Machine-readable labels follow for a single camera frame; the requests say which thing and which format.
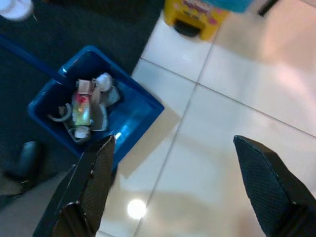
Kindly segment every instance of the gray carpet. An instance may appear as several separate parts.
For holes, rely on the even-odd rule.
[[[163,0],[34,2],[34,17],[23,22],[1,18],[0,33],[55,70],[85,45],[94,45],[128,73],[132,73],[163,7]],[[77,158],[27,115],[27,105],[48,76],[2,48],[0,62],[0,164],[16,160],[22,144],[35,140],[47,148],[42,176],[68,170]]]

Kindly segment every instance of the blue handle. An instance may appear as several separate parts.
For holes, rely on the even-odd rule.
[[[69,89],[73,90],[74,87],[70,85],[69,81],[65,76],[62,76],[55,72],[51,67],[49,67],[47,64],[42,62],[40,59],[35,57],[33,54],[27,52],[24,50],[21,46],[18,44],[12,42],[4,35],[0,34],[0,46],[2,46],[4,49],[8,50],[9,52],[15,54],[16,56],[20,57],[27,63],[33,65],[35,68],[39,69],[40,71],[44,72],[51,78],[53,78],[58,83],[68,87]]]

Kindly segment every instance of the blue plastic bin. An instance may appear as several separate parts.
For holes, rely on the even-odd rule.
[[[108,108],[108,130],[93,132],[91,140],[83,146],[78,146],[67,133],[63,123],[53,122],[47,115],[56,115],[58,106],[71,103],[78,79],[96,78],[104,72],[109,73],[114,78],[115,84],[122,95],[122,100]],[[69,80],[73,85],[73,90],[52,79],[29,104],[28,113],[30,117],[47,129],[78,157],[94,141],[108,135],[115,135],[113,169],[117,167],[118,163],[164,109],[162,104],[151,94],[93,46],[83,48],[62,66],[58,73]]]

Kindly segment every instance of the white plastic cup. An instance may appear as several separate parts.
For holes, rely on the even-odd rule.
[[[32,12],[32,0],[0,0],[0,16],[8,20],[22,21]]]

